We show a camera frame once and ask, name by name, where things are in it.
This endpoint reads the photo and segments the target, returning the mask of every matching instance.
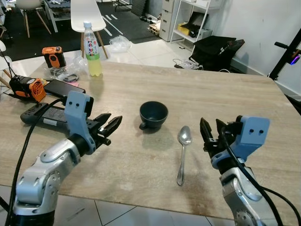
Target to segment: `bottle label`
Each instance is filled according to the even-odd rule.
[[[100,58],[96,40],[85,40],[85,47],[87,60],[97,60]]]

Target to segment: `orange power tool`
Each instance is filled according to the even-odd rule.
[[[44,55],[48,68],[60,68],[66,66],[62,47],[45,47],[42,50],[42,54]]]

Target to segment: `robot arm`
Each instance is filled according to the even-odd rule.
[[[211,164],[221,173],[222,194],[231,208],[237,226],[274,226],[277,221],[271,207],[262,194],[246,178],[230,157],[222,142],[222,130],[228,128],[226,139],[233,153],[253,177],[252,170],[245,166],[247,157],[264,144],[269,129],[269,120],[260,117],[239,116],[235,123],[226,125],[216,120],[219,139],[214,139],[209,123],[201,119],[200,132],[204,150],[209,153]]]
[[[110,145],[107,137],[117,129],[122,116],[101,127],[111,114],[87,120],[92,105],[93,99],[86,94],[74,91],[68,94],[64,112],[70,137],[43,151],[19,179],[12,226],[52,226],[63,180],[83,155],[92,154],[102,144]]]

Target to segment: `black remote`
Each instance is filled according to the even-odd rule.
[[[32,125],[40,112],[48,106],[47,103],[39,103],[21,114],[20,118],[25,124]],[[65,119],[64,108],[52,106],[40,118],[39,123],[68,129],[67,120]]]

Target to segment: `yellow liquid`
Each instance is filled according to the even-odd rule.
[[[100,60],[88,60],[88,69],[91,76],[103,77],[103,68]]]

